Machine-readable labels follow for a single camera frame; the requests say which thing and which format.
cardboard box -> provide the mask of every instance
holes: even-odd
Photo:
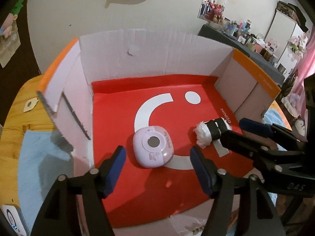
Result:
[[[280,92],[243,53],[204,37],[130,29],[74,39],[48,68],[37,92],[56,127],[74,147],[74,175],[81,176],[95,165],[92,82],[179,74],[218,77],[215,88],[238,121],[244,117],[260,121]],[[205,223],[211,205],[209,200],[170,218],[115,229],[115,233],[189,235]]]

screw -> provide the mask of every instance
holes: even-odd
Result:
[[[92,174],[92,175],[95,175],[95,174],[97,174],[99,172],[99,170],[97,169],[97,168],[94,168],[94,169],[91,169],[90,170],[90,173]]]
[[[251,174],[251,175],[249,176],[249,178],[250,178],[251,180],[256,181],[256,180],[259,179],[259,176],[257,176],[256,174]]]
[[[280,166],[280,165],[275,165],[275,170],[276,171],[278,171],[278,172],[282,172],[283,171],[283,169],[282,169],[282,167]]]
[[[64,181],[66,180],[67,176],[66,175],[60,175],[58,176],[58,181]]]
[[[226,170],[225,169],[218,169],[218,173],[220,175],[225,175],[226,174]]]

red surface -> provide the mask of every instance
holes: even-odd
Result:
[[[232,111],[213,86],[215,80],[215,77],[207,76],[168,75],[93,83],[96,165],[110,157],[118,145],[125,146],[127,150],[126,163],[114,193],[103,201],[114,227],[163,219],[208,199],[201,190],[194,170],[142,168],[135,159],[132,140],[138,109],[149,98],[163,93],[171,93],[174,102],[157,107],[151,114],[149,125],[158,125],[168,131],[176,155],[189,156],[190,148],[196,144],[196,134],[193,132],[196,124],[223,117],[221,109],[229,116],[233,130],[241,133]],[[188,103],[185,99],[187,91],[198,93],[201,102]],[[213,145],[202,151],[218,168],[225,168],[234,176],[244,176],[253,168],[251,160],[231,151],[222,158],[219,158]]]

white cotton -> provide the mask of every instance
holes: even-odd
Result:
[[[227,129],[232,130],[231,126],[227,123],[227,121],[222,118]],[[196,128],[193,130],[197,135],[197,145],[204,149],[206,146],[210,145],[212,142],[212,136],[207,125],[202,121],[196,125]]]

gray tablecloth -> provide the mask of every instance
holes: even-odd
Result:
[[[271,79],[273,79],[275,83],[282,86],[284,82],[284,75],[280,73],[276,68],[274,68],[272,64],[266,61],[260,54],[252,51],[247,46],[227,37],[226,35],[222,34],[221,32],[217,31],[216,29],[209,25],[203,25],[198,35],[210,38],[218,42],[222,42],[243,52],[252,61],[254,61],[261,69],[263,69],[271,77]]]

